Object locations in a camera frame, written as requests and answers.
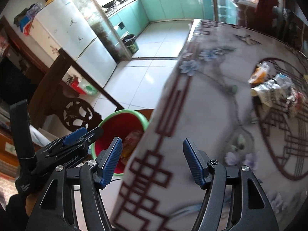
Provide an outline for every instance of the appliance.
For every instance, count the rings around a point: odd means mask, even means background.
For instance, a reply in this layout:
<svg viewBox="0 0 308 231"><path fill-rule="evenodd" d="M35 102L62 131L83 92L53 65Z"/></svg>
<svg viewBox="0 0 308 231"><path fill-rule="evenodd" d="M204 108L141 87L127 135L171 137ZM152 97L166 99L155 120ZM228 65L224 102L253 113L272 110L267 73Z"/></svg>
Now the appliance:
<svg viewBox="0 0 308 231"><path fill-rule="evenodd" d="M30 36L55 60L63 48L101 87L116 62L91 29L72 0L54 0L37 13ZM80 74L72 67L69 75Z"/></svg>

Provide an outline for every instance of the wooden chair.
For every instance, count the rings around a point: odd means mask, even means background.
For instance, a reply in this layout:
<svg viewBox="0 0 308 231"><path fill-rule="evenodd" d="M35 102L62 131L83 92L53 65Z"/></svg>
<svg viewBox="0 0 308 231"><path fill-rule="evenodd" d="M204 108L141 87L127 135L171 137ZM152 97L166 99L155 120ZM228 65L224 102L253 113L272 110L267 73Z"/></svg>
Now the wooden chair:
<svg viewBox="0 0 308 231"><path fill-rule="evenodd" d="M80 71L80 67L64 50L60 49L59 53L28 105L30 122L35 128L39 128L46 116L55 114L69 131L73 132L80 127L92 130L102 121L101 115L95 112L93 107L83 99L66 97L63 94L62 88L59 86L63 76L71 66L77 71ZM87 76L85 79L91 82L91 77L87 74L85 76ZM117 106L117 110L123 109L103 88L98 86L96 82L93 83L98 91Z"/></svg>

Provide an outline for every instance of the metal screw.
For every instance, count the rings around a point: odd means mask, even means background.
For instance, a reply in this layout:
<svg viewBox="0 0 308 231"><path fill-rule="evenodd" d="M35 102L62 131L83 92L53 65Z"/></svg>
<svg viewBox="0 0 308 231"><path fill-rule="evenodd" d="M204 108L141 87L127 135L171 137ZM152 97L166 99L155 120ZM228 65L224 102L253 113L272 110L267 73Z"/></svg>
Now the metal screw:
<svg viewBox="0 0 308 231"><path fill-rule="evenodd" d="M62 165L59 165L59 166L56 167L56 171L57 172L60 172L62 170L63 170L63 166Z"/></svg>
<svg viewBox="0 0 308 231"><path fill-rule="evenodd" d="M88 165L89 166L94 166L96 164L96 161L95 160L89 160L88 161Z"/></svg>
<svg viewBox="0 0 308 231"><path fill-rule="evenodd" d="M249 166L242 166L242 170L245 172L249 171Z"/></svg>
<svg viewBox="0 0 308 231"><path fill-rule="evenodd" d="M218 164L218 161L216 161L215 159L210 160L210 164L212 164L212 165L217 165L217 164Z"/></svg>

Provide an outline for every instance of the green bucket rim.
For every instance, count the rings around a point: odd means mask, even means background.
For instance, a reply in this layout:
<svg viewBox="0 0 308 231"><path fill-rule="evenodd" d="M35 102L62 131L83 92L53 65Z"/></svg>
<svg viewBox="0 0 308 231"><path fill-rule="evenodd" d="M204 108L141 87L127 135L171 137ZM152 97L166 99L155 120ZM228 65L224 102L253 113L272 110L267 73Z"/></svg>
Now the green bucket rim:
<svg viewBox="0 0 308 231"><path fill-rule="evenodd" d="M138 111L129 110L129 109L122 109L122 110L119 110L119 111L112 113L111 115L107 116L98 126L101 127L102 125L104 125L104 123L106 121L108 121L112 117L117 116L117 115L122 114L122 113L129 113L129 114L136 116L138 118L138 120L140 121L141 125L142 125L143 131L146 131L147 127L149 126L149 122L146 119L146 117L143 114L139 113ZM93 142L90 145L90 148L91 148L92 158L95 160L97 158L97 156L95 154L95 142ZM114 173L113 175L114 176L123 176L124 173L121 173L121 174L115 174Z"/></svg>

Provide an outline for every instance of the wok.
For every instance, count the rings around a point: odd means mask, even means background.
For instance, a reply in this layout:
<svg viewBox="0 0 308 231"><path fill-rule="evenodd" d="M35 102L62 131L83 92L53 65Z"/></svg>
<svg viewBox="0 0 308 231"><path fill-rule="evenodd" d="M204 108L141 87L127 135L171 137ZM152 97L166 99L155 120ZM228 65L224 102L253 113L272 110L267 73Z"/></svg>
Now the wok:
<svg viewBox="0 0 308 231"><path fill-rule="evenodd" d="M103 8L110 8L110 7L112 7L113 5L115 5L115 1L108 2L107 4L103 5L102 7L103 7Z"/></svg>

